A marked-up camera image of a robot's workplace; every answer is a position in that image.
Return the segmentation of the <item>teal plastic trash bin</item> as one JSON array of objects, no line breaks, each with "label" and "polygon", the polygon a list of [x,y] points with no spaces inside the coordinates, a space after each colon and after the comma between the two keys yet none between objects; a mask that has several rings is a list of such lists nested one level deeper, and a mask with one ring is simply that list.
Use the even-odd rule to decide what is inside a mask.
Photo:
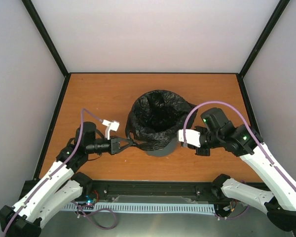
[{"label": "teal plastic trash bin", "polygon": [[154,150],[154,151],[146,151],[146,154],[148,156],[153,156],[153,157],[166,157],[176,150],[177,145],[178,145],[177,139],[174,138],[164,148],[159,150]]}]

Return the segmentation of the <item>black plastic trash bag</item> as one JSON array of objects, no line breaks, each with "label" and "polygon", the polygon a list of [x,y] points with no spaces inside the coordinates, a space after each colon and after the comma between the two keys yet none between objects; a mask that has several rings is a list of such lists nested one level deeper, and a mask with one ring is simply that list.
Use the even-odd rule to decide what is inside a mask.
[{"label": "black plastic trash bag", "polygon": [[125,136],[145,152],[165,148],[183,129],[188,114],[196,106],[168,90],[153,90],[133,104],[125,127]]}]

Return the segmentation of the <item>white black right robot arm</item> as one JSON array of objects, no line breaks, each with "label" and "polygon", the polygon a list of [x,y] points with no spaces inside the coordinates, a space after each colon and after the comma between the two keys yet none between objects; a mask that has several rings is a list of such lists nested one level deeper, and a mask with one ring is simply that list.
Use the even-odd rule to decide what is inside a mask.
[{"label": "white black right robot arm", "polygon": [[217,199],[236,199],[260,210],[283,231],[296,229],[296,181],[261,136],[246,121],[235,127],[220,108],[205,111],[201,118],[205,127],[196,127],[196,154],[208,156],[211,149],[224,148],[245,162],[268,187],[267,191],[260,190],[221,174],[212,182],[212,194]]}]

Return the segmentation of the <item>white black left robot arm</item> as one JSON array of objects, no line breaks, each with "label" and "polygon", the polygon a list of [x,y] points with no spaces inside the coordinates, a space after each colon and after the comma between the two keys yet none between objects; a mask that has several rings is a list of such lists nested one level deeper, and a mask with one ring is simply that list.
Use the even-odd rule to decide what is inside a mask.
[{"label": "white black left robot arm", "polygon": [[76,198],[89,198],[93,193],[92,179],[79,169],[89,161],[90,154],[119,154],[132,146],[130,140],[111,136],[119,122],[103,120],[101,133],[92,122],[82,122],[76,135],[57,155],[47,173],[12,207],[0,210],[0,227],[5,237],[37,237],[47,222],[65,205]]}]

